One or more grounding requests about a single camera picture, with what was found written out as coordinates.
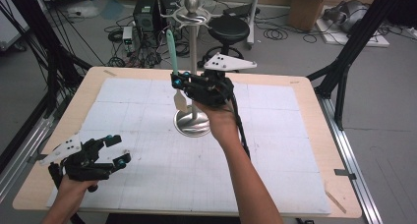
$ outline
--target wooden table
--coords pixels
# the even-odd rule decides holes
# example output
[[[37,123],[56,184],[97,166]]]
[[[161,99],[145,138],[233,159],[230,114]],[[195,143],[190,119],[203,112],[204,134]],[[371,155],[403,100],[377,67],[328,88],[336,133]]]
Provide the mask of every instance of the wooden table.
[[[57,144],[80,130],[101,85],[107,78],[169,80],[170,73],[168,70],[91,68],[42,153],[49,154]],[[303,77],[249,74],[227,74],[227,77],[234,83],[284,85],[294,89],[331,207],[331,214],[327,217],[359,218],[362,210],[349,179],[334,174],[334,169],[344,169],[344,166],[310,81]],[[13,206],[22,210],[46,210],[53,186],[47,167],[41,167],[36,163],[17,194]]]

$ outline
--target silver ball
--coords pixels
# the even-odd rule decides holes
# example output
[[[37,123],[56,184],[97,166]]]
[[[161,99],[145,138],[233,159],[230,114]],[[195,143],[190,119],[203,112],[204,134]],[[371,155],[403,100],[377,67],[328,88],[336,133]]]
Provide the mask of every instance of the silver ball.
[[[189,13],[196,13],[199,8],[199,0],[184,0],[184,6]]]

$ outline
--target white plastic part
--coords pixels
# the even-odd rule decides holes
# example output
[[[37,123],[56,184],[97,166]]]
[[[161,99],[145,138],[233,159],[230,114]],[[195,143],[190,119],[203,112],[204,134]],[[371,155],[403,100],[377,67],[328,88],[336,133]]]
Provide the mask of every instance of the white plastic part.
[[[59,144],[49,155],[39,161],[41,166],[49,164],[57,159],[62,159],[76,152],[81,151],[81,142],[79,134],[68,138],[65,142]]]
[[[205,69],[219,71],[233,71],[242,69],[256,68],[258,64],[255,61],[247,61],[227,55],[216,53],[205,63]]]

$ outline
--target gray floor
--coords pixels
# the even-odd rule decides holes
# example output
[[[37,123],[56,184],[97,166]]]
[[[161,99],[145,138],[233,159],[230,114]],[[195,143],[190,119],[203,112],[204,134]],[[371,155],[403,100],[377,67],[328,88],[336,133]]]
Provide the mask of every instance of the gray floor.
[[[97,55],[107,62],[111,43],[104,28],[132,14],[130,2],[96,0],[100,14],[75,23],[75,27]],[[223,7],[218,5],[216,11]],[[261,7],[263,17],[287,13],[287,9]],[[283,23],[285,20],[273,20]],[[65,25],[77,55],[94,65],[100,62]],[[207,31],[201,29],[198,41],[199,58],[214,44]],[[315,43],[303,40],[304,34],[290,32],[287,39],[270,40],[256,29],[256,43],[248,50],[243,43],[236,47],[259,67],[244,73],[307,76],[330,64],[342,46],[324,44],[318,36]],[[349,73],[343,123],[362,173],[384,223],[415,223],[417,220],[417,97],[415,76],[417,42],[395,34],[386,39],[389,48],[366,47]],[[45,94],[45,82],[31,52],[8,51],[0,55],[0,151],[10,142],[34,106]],[[180,69],[189,68],[189,59],[180,59]],[[167,69],[162,62],[156,68]],[[44,212],[18,211],[13,199],[30,170],[27,166],[15,186],[0,203],[4,223],[39,222]],[[88,223],[104,223],[106,215],[82,213]],[[362,219],[325,220],[316,223],[365,223]],[[295,223],[286,219],[286,223]]]

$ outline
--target human hand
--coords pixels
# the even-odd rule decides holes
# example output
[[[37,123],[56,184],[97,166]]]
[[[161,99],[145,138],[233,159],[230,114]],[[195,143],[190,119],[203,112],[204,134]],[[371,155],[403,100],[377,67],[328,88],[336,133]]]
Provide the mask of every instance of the human hand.
[[[79,209],[87,188],[96,186],[97,183],[98,181],[74,181],[65,175],[59,186],[58,195],[42,223],[67,223]]]
[[[206,113],[209,120],[209,127],[211,134],[223,147],[239,140],[238,130],[233,112],[223,105],[219,108],[208,107],[197,101],[194,101],[195,105]]]

